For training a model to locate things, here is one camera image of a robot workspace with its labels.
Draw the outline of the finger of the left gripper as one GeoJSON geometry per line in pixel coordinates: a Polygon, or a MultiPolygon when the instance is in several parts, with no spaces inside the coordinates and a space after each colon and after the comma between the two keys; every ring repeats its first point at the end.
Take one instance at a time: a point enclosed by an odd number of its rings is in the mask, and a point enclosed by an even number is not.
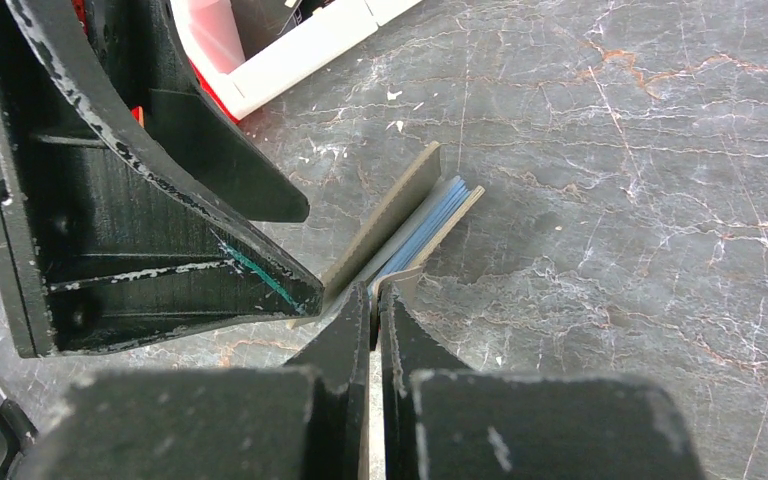
{"type": "Polygon", "coordinates": [[[85,1],[85,33],[149,135],[195,180],[250,221],[300,223],[308,198],[203,89],[168,1],[85,1]]]}
{"type": "Polygon", "coordinates": [[[74,1],[0,1],[0,292],[23,358],[314,317],[320,280],[123,102],[74,1]]]}

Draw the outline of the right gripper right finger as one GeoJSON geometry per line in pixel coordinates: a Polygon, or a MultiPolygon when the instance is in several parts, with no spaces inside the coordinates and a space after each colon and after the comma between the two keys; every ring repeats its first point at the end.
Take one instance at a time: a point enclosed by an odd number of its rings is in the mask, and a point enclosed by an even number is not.
{"type": "Polygon", "coordinates": [[[378,300],[390,479],[701,479],[667,391],[618,373],[470,368],[395,285],[378,300]]]}

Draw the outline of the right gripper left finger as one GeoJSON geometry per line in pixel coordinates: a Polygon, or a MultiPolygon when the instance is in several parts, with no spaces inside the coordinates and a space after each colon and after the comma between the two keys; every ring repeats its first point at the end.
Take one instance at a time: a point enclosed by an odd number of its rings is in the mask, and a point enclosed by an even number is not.
{"type": "Polygon", "coordinates": [[[370,299],[282,366],[133,370],[75,384],[20,479],[364,479],[370,299]]]}

